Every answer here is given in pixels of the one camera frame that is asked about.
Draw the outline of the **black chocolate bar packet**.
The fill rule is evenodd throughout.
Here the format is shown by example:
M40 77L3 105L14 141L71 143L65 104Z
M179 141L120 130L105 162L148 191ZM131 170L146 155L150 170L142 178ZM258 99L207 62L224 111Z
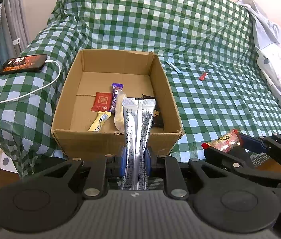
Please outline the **black chocolate bar packet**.
M159 104L158 104L156 98L152 97L152 96L147 96L147 95L144 95L144 94L142 94L142 96L143 96L144 100L145 99L154 99L155 100L155 108L154 109L152 108L152 105L147 105L147 106L143 106L143 110L146 113L150 113L151 110L153 111L152 112L152 116L153 116L152 127L163 128L164 123L163 123L162 115L160 114L160 107L159 107Z

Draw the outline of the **red brown candy packet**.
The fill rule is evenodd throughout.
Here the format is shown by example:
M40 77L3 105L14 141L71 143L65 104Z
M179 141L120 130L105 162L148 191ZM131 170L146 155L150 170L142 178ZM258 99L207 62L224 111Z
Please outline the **red brown candy packet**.
M239 135L238 130L232 129L215 140L202 143L201 146L203 149L208 149L210 147L213 147L224 153L228 153L234 147L240 146L242 144L243 142Z

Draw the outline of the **silver foil stick pack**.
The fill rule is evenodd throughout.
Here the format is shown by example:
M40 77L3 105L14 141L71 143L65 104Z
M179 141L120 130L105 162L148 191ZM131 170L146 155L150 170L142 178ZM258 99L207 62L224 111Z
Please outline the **silver foil stick pack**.
M123 190L147 190L151 169L147 143L155 106L153 98L127 97L122 101L126 150Z

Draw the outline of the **yellow snack bar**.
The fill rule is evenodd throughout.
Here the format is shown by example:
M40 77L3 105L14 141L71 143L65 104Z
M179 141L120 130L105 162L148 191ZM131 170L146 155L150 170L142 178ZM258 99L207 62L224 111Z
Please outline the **yellow snack bar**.
M88 129L88 131L90 132L99 132L104 123L110 118L111 116L111 112L109 111L98 111L97 117L95 119L95 121L91 124L90 128Z

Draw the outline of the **beige nougat snack pack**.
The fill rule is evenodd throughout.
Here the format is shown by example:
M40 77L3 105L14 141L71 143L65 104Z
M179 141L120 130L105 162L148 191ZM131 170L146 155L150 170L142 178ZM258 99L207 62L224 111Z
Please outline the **beige nougat snack pack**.
M115 108L115 116L114 116L114 124L117 130L124 133L124 113L123 113L123 105L122 101L124 98L126 98L126 94L124 91L119 90L118 96L117 96L117 103Z

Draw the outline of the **purple candy bar wrapper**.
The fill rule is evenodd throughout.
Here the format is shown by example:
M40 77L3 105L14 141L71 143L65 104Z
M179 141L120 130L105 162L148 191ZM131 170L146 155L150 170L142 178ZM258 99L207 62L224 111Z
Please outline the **purple candy bar wrapper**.
M117 103L117 96L118 96L119 90L122 90L123 87L124 87L123 84L112 83L112 103L111 103L111 107L110 107L111 113L115 112L116 103Z

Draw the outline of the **light blue stick sachet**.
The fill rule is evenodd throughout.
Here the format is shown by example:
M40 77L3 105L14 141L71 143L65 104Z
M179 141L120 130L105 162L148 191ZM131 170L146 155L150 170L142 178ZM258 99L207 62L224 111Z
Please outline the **light blue stick sachet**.
M171 68L173 68L173 70L175 70L176 73L182 74L182 71L181 71L179 68L177 68L177 67L175 66L175 64L173 64L172 62L165 61L165 63L168 64Z

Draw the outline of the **small red stick packet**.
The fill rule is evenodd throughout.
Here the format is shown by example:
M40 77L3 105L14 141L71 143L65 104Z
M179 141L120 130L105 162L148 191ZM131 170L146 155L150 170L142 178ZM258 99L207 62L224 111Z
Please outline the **small red stick packet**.
M200 81L204 81L207 76L208 76L208 72L204 72L204 73L199 77L199 80L200 80Z

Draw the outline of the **small dark red packet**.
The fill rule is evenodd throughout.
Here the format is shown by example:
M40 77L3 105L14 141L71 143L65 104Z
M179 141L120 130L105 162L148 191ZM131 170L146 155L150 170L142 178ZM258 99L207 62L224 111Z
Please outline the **small dark red packet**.
M91 111L109 111L112 104L112 93L97 92Z

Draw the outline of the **brown cardboard box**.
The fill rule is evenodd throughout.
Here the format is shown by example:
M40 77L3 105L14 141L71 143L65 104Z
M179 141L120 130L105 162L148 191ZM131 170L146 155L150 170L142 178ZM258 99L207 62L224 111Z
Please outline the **brown cardboard box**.
M70 158L118 155L125 145L122 100L156 101L148 145L168 155L183 136L179 112L157 55L152 52L84 49L66 77L52 136Z

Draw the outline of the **white crumpled cloth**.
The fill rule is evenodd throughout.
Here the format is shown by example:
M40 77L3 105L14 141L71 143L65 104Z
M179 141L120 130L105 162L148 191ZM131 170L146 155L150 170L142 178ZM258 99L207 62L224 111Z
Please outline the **white crumpled cloth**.
M254 0L238 0L253 19L257 65L281 105L281 27L267 18Z

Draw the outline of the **green checkered sofa cover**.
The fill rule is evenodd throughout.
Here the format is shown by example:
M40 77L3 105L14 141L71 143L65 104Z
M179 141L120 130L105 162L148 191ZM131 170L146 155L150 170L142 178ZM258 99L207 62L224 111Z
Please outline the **green checkered sofa cover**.
M201 144L238 129L281 134L281 107L257 65L254 20L230 0L57 0L47 27L23 51L45 54L37 73L0 78L0 147L21 177L61 149L52 123L65 79L84 49L125 51L128 70L158 56L181 119L171 148L180 162L202 158Z

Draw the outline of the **black smartphone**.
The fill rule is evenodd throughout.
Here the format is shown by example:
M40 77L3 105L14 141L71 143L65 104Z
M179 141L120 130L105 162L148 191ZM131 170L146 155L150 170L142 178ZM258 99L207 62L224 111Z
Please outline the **black smartphone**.
M46 54L10 58L4 62L0 75L39 72L44 67L47 58Z

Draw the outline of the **grey curtain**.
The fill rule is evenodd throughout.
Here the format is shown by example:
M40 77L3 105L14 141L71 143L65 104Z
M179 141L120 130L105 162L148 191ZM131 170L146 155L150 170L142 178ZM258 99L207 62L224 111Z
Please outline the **grey curtain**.
M30 43L22 0L3 0L0 26L0 65L17 57Z

